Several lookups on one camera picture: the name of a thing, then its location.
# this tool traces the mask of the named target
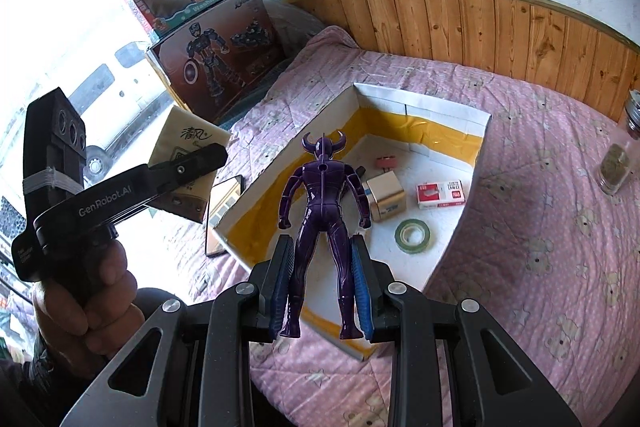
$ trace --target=human hand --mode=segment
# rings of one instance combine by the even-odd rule
[[[106,247],[99,267],[104,288],[84,309],[53,279],[33,287],[33,307],[47,349],[73,375],[90,379],[138,331],[145,317],[132,302],[138,283],[127,270],[127,256],[118,241]]]

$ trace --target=pink quilted bedspread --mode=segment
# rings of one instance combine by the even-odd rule
[[[427,293],[449,302],[479,300],[583,427],[597,426],[640,365],[640,183],[634,179],[611,198],[592,178],[613,122],[540,86],[364,52],[332,26],[232,128],[230,159],[219,179],[242,174],[248,183],[255,180],[303,125],[354,82],[431,94],[493,115],[478,190]],[[178,272],[194,281],[197,300],[246,277],[229,256],[205,259],[197,244],[201,229],[182,226],[168,241],[178,252]],[[386,425],[388,349],[357,362],[303,328],[299,340],[280,338],[251,351],[255,384],[297,425]]]

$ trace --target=red and white box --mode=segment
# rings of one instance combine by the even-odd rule
[[[418,208],[432,208],[434,206],[457,206],[465,204],[465,192],[462,182],[425,183],[418,185]]]

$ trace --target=white tape wrap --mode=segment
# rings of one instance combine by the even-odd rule
[[[22,180],[22,192],[27,195],[39,188],[62,188],[72,194],[78,194],[84,187],[73,181],[64,172],[56,171],[53,167],[47,167],[44,171],[36,172]]]

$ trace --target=silver screw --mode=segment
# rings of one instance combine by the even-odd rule
[[[406,286],[401,282],[392,282],[386,289],[389,290],[389,293],[393,293],[394,295],[402,295],[406,292]]]
[[[467,313],[476,313],[480,309],[480,304],[478,304],[473,299],[465,299],[462,301],[462,309]]]
[[[177,312],[180,309],[180,301],[178,299],[169,299],[162,304],[162,311],[167,313]]]
[[[255,286],[250,282],[241,282],[236,286],[236,293],[238,295],[251,295],[254,292]]]

